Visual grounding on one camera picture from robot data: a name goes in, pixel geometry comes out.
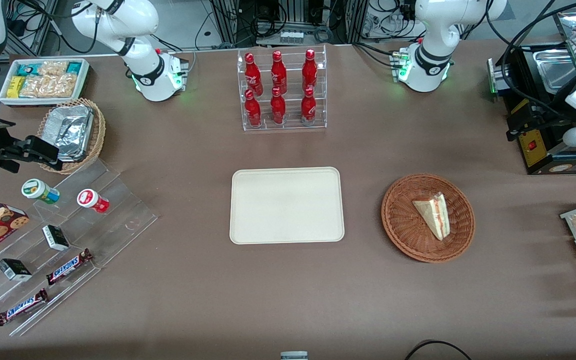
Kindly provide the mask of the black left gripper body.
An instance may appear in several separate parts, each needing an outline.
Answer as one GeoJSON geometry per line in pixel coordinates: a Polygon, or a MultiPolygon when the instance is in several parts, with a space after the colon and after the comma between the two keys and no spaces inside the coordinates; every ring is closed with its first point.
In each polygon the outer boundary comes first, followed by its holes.
{"type": "Polygon", "coordinates": [[[552,111],[537,107],[538,131],[544,141],[562,141],[569,129],[569,117],[557,115],[552,111]]]}

